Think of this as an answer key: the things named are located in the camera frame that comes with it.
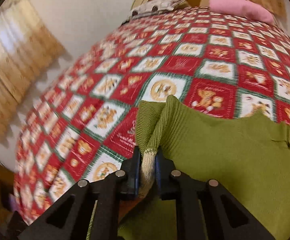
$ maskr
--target red checkered blanket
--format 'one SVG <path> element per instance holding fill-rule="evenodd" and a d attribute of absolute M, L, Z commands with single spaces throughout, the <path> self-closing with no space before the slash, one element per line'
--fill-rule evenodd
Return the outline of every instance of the red checkered blanket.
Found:
<path fill-rule="evenodd" d="M 290 124 L 290 38 L 245 18 L 187 8 L 133 20 L 80 57 L 34 104 L 14 192 L 31 223 L 76 181 L 130 158 L 141 100 L 174 95 L 219 118 L 257 109 Z"/>

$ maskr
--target ribbed knit fabric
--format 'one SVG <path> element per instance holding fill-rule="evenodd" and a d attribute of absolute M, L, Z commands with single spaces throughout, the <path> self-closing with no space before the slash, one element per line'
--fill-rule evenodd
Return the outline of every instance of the ribbed knit fabric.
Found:
<path fill-rule="evenodd" d="M 177 169 L 194 179 L 219 180 L 276 238 L 290 237 L 290 126 L 257 112 L 252 117 L 219 119 L 181 104 L 139 105 L 136 142 L 143 155 L 141 193 L 155 179 L 159 145 Z M 174 201 L 147 196 L 123 220 L 125 240 L 177 239 Z"/>

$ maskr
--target pink pillow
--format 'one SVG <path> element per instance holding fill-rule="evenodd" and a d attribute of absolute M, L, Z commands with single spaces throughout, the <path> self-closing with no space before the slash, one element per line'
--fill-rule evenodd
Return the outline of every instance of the pink pillow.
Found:
<path fill-rule="evenodd" d="M 249 0 L 209 0 L 211 12 L 230 14 L 274 25 L 273 15 Z"/>

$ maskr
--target wall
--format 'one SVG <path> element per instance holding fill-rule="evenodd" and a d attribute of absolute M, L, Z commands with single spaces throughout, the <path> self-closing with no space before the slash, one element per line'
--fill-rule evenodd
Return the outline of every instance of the wall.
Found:
<path fill-rule="evenodd" d="M 7 138 L 0 143 L 0 160 L 14 169 L 15 145 L 21 121 L 32 102 L 74 60 L 92 44 L 119 26 L 128 14 L 134 0 L 31 0 L 48 29 L 64 45 L 67 54 L 43 73 L 29 90 L 19 106 Z M 285 29 L 290 35 L 290 2 L 285 0 L 288 19 Z"/>

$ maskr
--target silver screw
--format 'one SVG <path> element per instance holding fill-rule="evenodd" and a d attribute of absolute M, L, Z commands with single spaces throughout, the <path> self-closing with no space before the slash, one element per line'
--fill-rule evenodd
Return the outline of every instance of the silver screw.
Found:
<path fill-rule="evenodd" d="M 123 176 L 125 176 L 125 172 L 123 171 L 123 170 L 119 170 L 119 171 L 116 171 L 115 172 L 115 175 L 117 176 L 117 177 L 123 177 Z"/>
<path fill-rule="evenodd" d="M 78 181 L 78 186 L 79 187 L 86 187 L 87 186 L 87 180 L 85 179 L 81 179 L 80 181 Z"/>
<path fill-rule="evenodd" d="M 171 172 L 171 175 L 174 177 L 179 177 L 182 173 L 179 170 L 173 170 Z"/>
<path fill-rule="evenodd" d="M 210 181 L 208 183 L 212 187 L 217 187 L 218 186 L 218 181 L 216 179 L 210 179 Z"/>

